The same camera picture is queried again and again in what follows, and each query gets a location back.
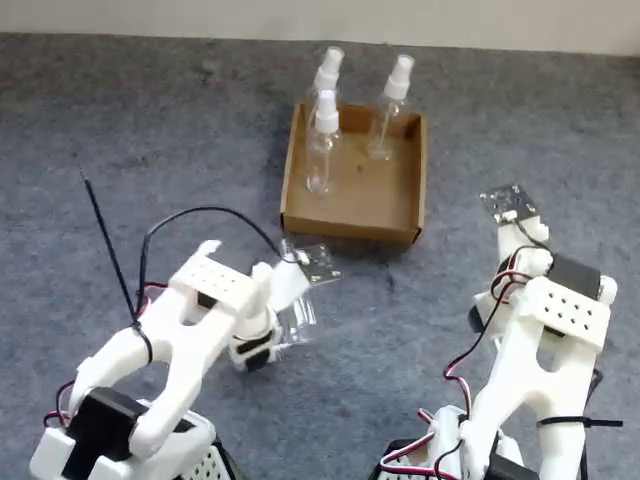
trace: plastic bottle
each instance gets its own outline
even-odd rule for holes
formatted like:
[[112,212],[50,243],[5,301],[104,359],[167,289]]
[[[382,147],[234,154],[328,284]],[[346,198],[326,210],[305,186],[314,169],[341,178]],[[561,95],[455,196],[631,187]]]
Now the plastic bottle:
[[336,91],[336,102],[338,93],[336,85],[338,78],[340,77],[340,65],[344,58],[344,51],[338,47],[329,47],[324,55],[322,65],[318,67],[316,76],[313,79],[313,84],[307,91],[305,97],[305,124],[307,130],[313,129],[313,122],[315,121],[315,111],[318,105],[318,94],[320,90],[334,90]]
[[320,90],[313,129],[307,140],[307,190],[330,191],[331,163],[340,144],[340,116],[334,90]]
[[394,123],[407,111],[407,92],[409,91],[413,57],[398,55],[393,72],[389,75],[382,95],[376,103],[376,111],[369,134],[369,157],[377,160],[390,160],[394,156],[393,143],[389,141],[389,131]]

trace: bottle cap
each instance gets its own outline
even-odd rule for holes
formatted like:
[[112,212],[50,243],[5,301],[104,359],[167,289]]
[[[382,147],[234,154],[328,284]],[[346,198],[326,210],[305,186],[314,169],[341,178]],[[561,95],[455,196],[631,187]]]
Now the bottle cap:
[[336,107],[335,90],[320,90],[316,110],[316,130],[321,133],[333,133],[340,127],[340,116]]
[[384,87],[386,96],[394,100],[404,100],[409,90],[411,69],[414,60],[409,55],[398,55],[393,72],[389,75],[387,84]]
[[341,48],[327,48],[322,65],[318,68],[316,78],[313,81],[318,90],[335,90],[338,77],[340,77],[340,65],[343,58],[344,51]]

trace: white wall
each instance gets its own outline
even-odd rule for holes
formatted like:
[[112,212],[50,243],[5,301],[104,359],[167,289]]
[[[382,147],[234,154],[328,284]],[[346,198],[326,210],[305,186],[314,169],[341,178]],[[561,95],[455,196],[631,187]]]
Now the white wall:
[[640,55],[640,0],[0,0],[0,31]]

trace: robotic arm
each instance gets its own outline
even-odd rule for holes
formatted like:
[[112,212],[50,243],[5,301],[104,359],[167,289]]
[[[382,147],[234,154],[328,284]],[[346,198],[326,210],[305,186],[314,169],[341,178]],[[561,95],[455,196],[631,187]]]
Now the robotic arm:
[[[134,329],[116,333],[79,366],[71,422],[67,429],[47,428],[31,461],[33,475],[172,480],[208,462],[217,465],[217,478],[238,478],[230,457],[215,444],[213,425],[189,408],[226,347],[234,363],[248,370],[276,358],[282,334],[276,314],[311,283],[301,269],[309,258],[301,251],[295,261],[290,255],[274,268],[258,263],[248,276],[215,260],[220,245],[203,243],[139,318],[153,359],[169,364],[162,393],[153,402],[136,402],[111,388],[148,361],[147,345]],[[196,468],[184,478],[200,478],[199,470],[204,475],[204,468]]]
[[[447,406],[423,417],[430,427],[421,455],[408,447],[393,448],[371,478],[436,476],[436,471],[447,480],[577,476],[584,408],[617,285],[544,245],[548,228],[519,185],[483,193],[480,199],[498,224],[500,261],[490,289],[474,297],[470,312],[481,338],[493,340],[498,350],[489,381],[469,412]],[[552,352],[551,370],[539,365],[539,349]],[[530,406],[538,418],[539,472],[523,466],[518,444],[500,428],[521,405]]]

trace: cardboard tray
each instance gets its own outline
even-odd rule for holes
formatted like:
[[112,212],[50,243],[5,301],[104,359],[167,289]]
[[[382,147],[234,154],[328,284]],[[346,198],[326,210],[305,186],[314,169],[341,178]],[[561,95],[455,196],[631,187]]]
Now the cardboard tray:
[[305,187],[304,105],[291,122],[280,215],[285,230],[297,233],[414,243],[424,226],[427,181],[426,118],[409,114],[389,133],[398,155],[373,160],[366,152],[373,111],[340,105],[342,146],[332,164],[327,195]]

